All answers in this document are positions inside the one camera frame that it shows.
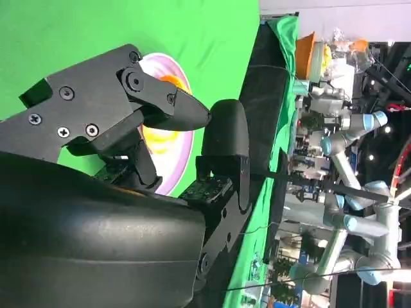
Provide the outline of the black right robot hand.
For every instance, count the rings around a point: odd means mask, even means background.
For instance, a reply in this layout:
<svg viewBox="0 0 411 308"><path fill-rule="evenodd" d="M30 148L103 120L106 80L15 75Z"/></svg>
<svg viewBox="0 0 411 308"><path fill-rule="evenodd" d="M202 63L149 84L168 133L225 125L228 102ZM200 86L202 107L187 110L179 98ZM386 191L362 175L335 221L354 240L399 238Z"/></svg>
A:
<svg viewBox="0 0 411 308"><path fill-rule="evenodd" d="M1 306L185 307L250 214L249 133L146 74L127 44L51 74L1 121ZM178 197L139 133L204 130Z"/></svg>

